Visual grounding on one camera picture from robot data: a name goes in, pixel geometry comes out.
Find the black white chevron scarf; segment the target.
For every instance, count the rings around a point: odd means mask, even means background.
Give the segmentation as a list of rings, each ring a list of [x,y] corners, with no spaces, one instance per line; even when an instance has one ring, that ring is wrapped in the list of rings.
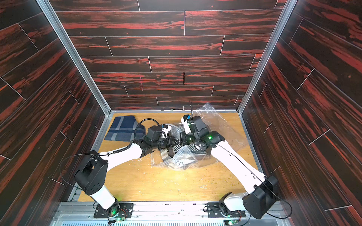
[[[178,144],[175,147],[168,149],[167,154],[170,157],[174,157],[175,155],[198,156],[198,155],[204,155],[205,151],[197,149],[194,144],[190,144],[190,145],[186,145],[186,146],[182,146],[181,144]]]

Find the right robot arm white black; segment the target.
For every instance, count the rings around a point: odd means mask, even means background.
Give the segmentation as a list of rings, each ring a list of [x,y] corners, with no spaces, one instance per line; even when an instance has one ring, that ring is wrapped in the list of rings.
[[[240,181],[246,194],[227,193],[219,200],[221,213],[228,217],[236,211],[247,211],[261,219],[277,201],[278,180],[267,177],[252,167],[231,147],[218,132],[210,131],[201,117],[185,115],[181,119],[185,129],[180,134],[181,145],[193,144],[220,161]]]

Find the navy plaid scarf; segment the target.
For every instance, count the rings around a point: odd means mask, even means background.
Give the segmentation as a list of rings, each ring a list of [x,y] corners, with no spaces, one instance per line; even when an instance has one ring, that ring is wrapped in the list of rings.
[[[130,142],[135,138],[142,138],[146,134],[143,125],[138,125],[135,116],[118,116],[114,119],[110,129],[108,130],[105,140]]]

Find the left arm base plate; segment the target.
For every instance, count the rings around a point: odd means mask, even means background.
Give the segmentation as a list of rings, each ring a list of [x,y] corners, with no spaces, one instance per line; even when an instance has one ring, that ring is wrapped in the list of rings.
[[[120,202],[113,204],[110,208],[104,209],[100,204],[97,204],[95,209],[94,218],[104,219],[120,219],[131,218],[133,213],[134,203]]]

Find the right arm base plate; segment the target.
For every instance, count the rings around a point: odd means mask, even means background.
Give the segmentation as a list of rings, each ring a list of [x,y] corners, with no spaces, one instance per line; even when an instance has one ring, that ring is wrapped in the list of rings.
[[[219,202],[208,202],[203,211],[209,218],[244,218],[244,211],[230,211],[224,204]]]

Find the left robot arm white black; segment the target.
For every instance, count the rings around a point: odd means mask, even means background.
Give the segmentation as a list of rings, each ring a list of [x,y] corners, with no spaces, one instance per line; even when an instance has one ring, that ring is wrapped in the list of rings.
[[[164,150],[175,147],[179,141],[169,135],[171,127],[152,126],[140,139],[128,146],[111,152],[86,154],[75,172],[74,179],[86,195],[90,196],[110,217],[118,213],[118,200],[105,186],[107,172],[130,160],[140,159],[155,149]]]

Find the clear plastic vacuum bag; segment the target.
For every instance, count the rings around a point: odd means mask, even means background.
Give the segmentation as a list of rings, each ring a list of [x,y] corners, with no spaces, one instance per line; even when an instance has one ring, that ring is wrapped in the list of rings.
[[[201,168],[211,164],[214,164],[217,159],[211,155],[211,142],[206,141],[207,138],[214,140],[217,138],[217,135],[221,135],[225,138],[225,140],[231,145],[234,151],[238,152],[248,145],[248,140],[241,136],[240,133],[235,130],[230,123],[228,123],[217,111],[216,109],[209,103],[204,104],[202,107],[192,111],[189,115],[192,117],[200,116],[207,125],[209,129],[209,133],[202,137],[200,141],[194,143],[195,147],[199,150],[205,151],[204,155],[198,156],[184,156],[184,167],[181,169],[172,169],[170,167],[166,167],[172,170],[187,170],[191,168]],[[179,124],[168,124],[172,127],[170,131],[171,135],[174,136],[180,144],[180,133],[184,131],[184,127],[182,123]],[[159,167],[158,165],[162,162],[160,154],[152,154],[151,155],[151,165],[155,167]]]

